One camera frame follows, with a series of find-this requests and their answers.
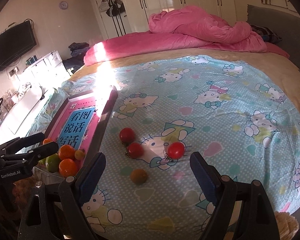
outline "wall clock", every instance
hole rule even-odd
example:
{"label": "wall clock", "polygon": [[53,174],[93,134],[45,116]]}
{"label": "wall clock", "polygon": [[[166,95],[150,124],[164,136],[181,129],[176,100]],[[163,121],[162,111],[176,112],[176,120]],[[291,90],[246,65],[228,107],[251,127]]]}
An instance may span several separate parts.
{"label": "wall clock", "polygon": [[62,1],[59,3],[59,7],[60,9],[65,10],[68,8],[68,3],[66,1]]}

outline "handbag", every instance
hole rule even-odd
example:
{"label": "handbag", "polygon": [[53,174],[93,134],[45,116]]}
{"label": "handbag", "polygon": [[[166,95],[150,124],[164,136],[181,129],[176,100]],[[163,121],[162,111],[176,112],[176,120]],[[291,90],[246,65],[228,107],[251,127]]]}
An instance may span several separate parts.
{"label": "handbag", "polygon": [[108,0],[102,0],[99,6],[99,11],[100,12],[105,12],[110,8]]}
{"label": "handbag", "polygon": [[120,7],[119,7],[119,12],[120,13],[124,13],[126,11],[126,9],[124,7],[124,4],[121,0],[115,0],[115,3],[120,5]]}
{"label": "handbag", "polygon": [[106,14],[109,17],[115,17],[120,14],[119,8],[114,2],[112,2],[112,0],[109,0],[109,9],[106,11]]}

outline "green fruit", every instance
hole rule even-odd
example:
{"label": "green fruit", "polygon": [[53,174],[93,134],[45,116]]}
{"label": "green fruit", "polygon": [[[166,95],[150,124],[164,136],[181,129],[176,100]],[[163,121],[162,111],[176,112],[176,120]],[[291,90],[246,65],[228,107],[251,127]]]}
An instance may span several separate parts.
{"label": "green fruit", "polygon": [[83,150],[76,150],[74,152],[74,157],[79,161],[83,160],[85,156],[86,154],[84,153]]}
{"label": "green fruit", "polygon": [[39,164],[41,164],[43,166],[46,165],[46,158],[39,160]]}
{"label": "green fruit", "polygon": [[46,158],[46,168],[48,172],[55,173],[59,171],[59,163],[61,162],[58,155],[51,155]]}

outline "folded clothes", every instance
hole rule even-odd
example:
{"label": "folded clothes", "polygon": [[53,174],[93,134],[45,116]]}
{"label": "folded clothes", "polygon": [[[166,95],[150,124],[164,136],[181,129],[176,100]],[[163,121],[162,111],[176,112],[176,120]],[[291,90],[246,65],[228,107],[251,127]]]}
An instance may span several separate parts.
{"label": "folded clothes", "polygon": [[71,51],[74,51],[76,49],[84,49],[86,47],[89,47],[89,44],[86,43],[86,42],[82,42],[82,43],[72,43],[68,48],[71,50]]}
{"label": "folded clothes", "polygon": [[75,57],[75,56],[78,56],[78,55],[82,55],[82,54],[86,54],[86,52],[89,50],[89,44],[88,44],[88,47],[85,47],[83,49],[76,49],[74,51],[71,52],[71,56],[72,57]]}

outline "beige bed cover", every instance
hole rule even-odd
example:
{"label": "beige bed cover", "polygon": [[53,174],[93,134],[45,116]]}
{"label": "beige bed cover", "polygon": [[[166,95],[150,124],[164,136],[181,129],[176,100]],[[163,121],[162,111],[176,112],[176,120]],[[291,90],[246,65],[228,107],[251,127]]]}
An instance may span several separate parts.
{"label": "beige bed cover", "polygon": [[[177,49],[154,52],[120,58],[109,61],[112,68],[136,65],[160,59],[172,59],[184,56],[208,55],[210,57],[228,61],[243,60],[251,66],[263,71],[278,85],[300,112],[300,72],[287,58],[274,53],[233,52],[212,49]],[[70,80],[93,74],[98,71],[102,63],[92,66],[83,66]]]}

